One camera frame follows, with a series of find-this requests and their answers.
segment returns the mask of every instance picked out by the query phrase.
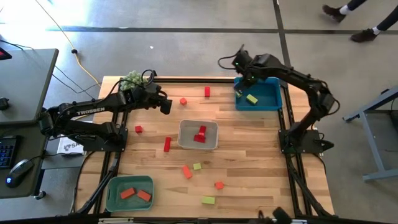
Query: red block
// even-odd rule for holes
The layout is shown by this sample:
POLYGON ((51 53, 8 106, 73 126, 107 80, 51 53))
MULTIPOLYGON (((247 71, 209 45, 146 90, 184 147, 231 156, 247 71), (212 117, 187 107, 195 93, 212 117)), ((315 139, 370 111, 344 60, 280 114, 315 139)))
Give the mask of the red block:
POLYGON ((204 137, 201 134, 196 134, 195 137, 193 137, 193 140, 197 141, 197 142, 205 143, 206 142, 206 137, 204 137))
POLYGON ((185 165, 185 166, 182 167, 182 172, 184 172, 184 175, 185 175, 185 177, 186 177, 187 179, 189 179, 189 178, 192 177, 192 173, 191 173, 191 171, 189 170, 189 168, 188 168, 187 165, 185 165))
POLYGON ((216 182, 216 188, 217 190, 221 190, 224 188, 224 183, 222 183, 221 181, 216 182))
POLYGON ((152 195, 148 194, 147 192, 140 190, 137 194, 138 197, 144 199, 145 201, 149 202, 152 195))
POLYGON ((128 197, 134 195, 135 193, 136 193, 136 191, 134 190, 134 188, 130 188, 130 189, 127 189, 127 190, 121 192, 121 193, 120 193, 120 197, 121 197, 122 199, 126 199, 126 198, 128 198, 128 197))
POLYGON ((206 126, 200 126, 199 133, 200 135, 204 136, 206 133, 206 126))
POLYGON ((183 97, 180 99, 180 103, 181 105, 186 105, 187 104, 187 100, 183 97))
POLYGON ((172 141, 171 137, 166 137, 166 142, 164 142, 164 151, 169 152, 170 151, 170 143, 172 141))
POLYGON ((142 127, 141 127, 141 125, 136 126, 136 133, 137 133, 137 134, 142 133, 142 127))
POLYGON ((210 87, 205 87, 205 97, 210 97, 210 87))

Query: yellow-green block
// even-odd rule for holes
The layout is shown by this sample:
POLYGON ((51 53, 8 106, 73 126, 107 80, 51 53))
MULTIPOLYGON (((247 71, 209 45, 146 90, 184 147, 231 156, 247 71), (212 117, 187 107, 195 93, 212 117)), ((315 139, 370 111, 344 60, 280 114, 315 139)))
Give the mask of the yellow-green block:
POLYGON ((202 196, 201 202, 202 203, 207 203, 207 204, 210 204, 210 205, 214 205, 216 203, 216 198, 215 197, 202 196))
POLYGON ((252 96, 252 95, 250 95, 250 94, 248 94, 248 96, 246 97, 246 99, 249 100, 249 102, 252 103, 252 104, 254 104, 254 105, 255 105, 255 104, 257 103, 257 101, 258 101, 258 100, 256 99, 256 97, 254 97, 254 96, 252 96))
POLYGON ((236 97, 240 98, 242 96, 242 94, 238 93, 237 91, 235 92, 236 97))
POLYGON ((193 165, 193 170, 200 170, 200 169, 201 169, 200 162, 193 165))

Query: gray floor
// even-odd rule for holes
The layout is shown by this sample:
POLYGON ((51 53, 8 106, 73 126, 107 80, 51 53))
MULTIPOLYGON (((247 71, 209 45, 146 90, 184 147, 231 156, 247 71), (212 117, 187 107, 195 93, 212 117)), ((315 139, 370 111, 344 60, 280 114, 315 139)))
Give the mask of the gray floor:
MULTIPOLYGON (((76 64, 61 32, 46 32, 52 21, 34 1, 23 5, 6 1, 0 12, 0 34, 6 40, 35 48, 60 50, 57 65, 83 88, 94 84, 76 64)), ((272 0, 118 0, 44 1, 63 26, 171 27, 171 28, 277 28, 272 0)), ((377 25, 398 4, 395 0, 369 0, 340 25, 321 14, 322 4, 344 0, 279 0, 285 29, 360 30, 377 25)), ((271 53, 282 59, 278 34, 67 32, 82 55, 81 62, 99 80, 104 75, 126 75, 131 70, 154 68, 159 75, 234 75, 216 65, 246 44, 254 54, 271 53)), ((374 42, 355 44, 349 35, 286 35, 292 65, 328 82, 341 101, 340 111, 317 124, 335 147, 325 153, 333 206, 344 218, 398 222, 398 179, 364 183, 362 175, 376 171, 371 150, 359 121, 345 124, 341 117, 398 84, 398 35, 381 35, 374 42)), ((12 49, 0 44, 0 47, 12 49)), ((59 72, 56 76, 65 80, 59 72)), ((45 106, 89 100, 56 80, 50 84, 45 106)), ((98 89, 90 90, 92 95, 98 89)), ((389 152, 390 161, 398 154, 389 152)), ((75 169, 50 170, 42 188, 43 200, 0 200, 0 220, 47 217, 68 213, 75 169)))

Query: black shoe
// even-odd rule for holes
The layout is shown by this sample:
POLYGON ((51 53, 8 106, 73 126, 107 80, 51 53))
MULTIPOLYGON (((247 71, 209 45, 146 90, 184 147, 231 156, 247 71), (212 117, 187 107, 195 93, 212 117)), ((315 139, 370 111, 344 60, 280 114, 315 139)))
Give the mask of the black shoe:
POLYGON ((373 33, 372 29, 362 30, 362 32, 354 34, 351 36, 351 40, 357 43, 362 43, 365 41, 373 41, 377 37, 373 33))
POLYGON ((328 6, 328 5, 323 5, 323 6, 322 6, 323 12, 324 12, 326 15, 331 16, 331 18, 332 18, 333 20, 335 20, 336 22, 339 22, 339 23, 340 23, 341 21, 343 21, 343 19, 346 17, 346 15, 343 15, 343 14, 340 13, 340 8, 341 8, 341 7, 339 7, 339 8, 332 8, 332 7, 328 6))

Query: wooden tabletop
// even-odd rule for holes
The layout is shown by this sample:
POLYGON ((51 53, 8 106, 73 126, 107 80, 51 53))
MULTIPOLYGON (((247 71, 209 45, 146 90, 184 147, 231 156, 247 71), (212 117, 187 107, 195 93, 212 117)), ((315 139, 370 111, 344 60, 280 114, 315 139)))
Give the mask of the wooden tabletop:
MULTIPOLYGON (((99 97, 106 96, 119 78, 104 77, 99 97)), ((151 176, 155 185, 154 204, 148 211, 114 212, 113 216, 252 218, 258 210, 272 216, 276 207, 293 216, 285 157, 280 153, 277 137, 280 127, 276 111, 236 111, 231 84, 160 85, 173 100, 171 113, 164 115, 159 109, 130 113, 129 137, 118 173, 151 176), (209 99, 204 97, 204 86, 211 88, 209 99), (180 105, 181 97, 187 99, 186 106, 180 105), (182 149, 177 144, 182 119, 216 121, 218 148, 212 152, 182 149), (136 125, 143 127, 142 134, 134 132, 136 125), (172 138, 170 152, 164 152, 167 136, 172 138), (202 170, 194 171, 192 165, 197 162, 202 170), (183 175, 184 165, 191 168, 191 179, 183 175), (223 190, 215 189, 216 181, 224 182, 223 190), (202 204, 202 196, 215 197, 215 205, 202 204)), ((289 86, 289 91, 295 120, 299 121, 309 110, 307 96, 294 86, 289 86)), ((111 121, 111 113, 95 115, 94 122, 105 121, 111 121)), ((77 208, 97 187, 103 157, 104 153, 96 152, 87 160, 78 186, 77 208)), ((303 154, 303 164, 308 188, 325 210, 333 213, 322 163, 314 155, 303 154)), ((304 211, 300 190, 298 195, 304 211)))

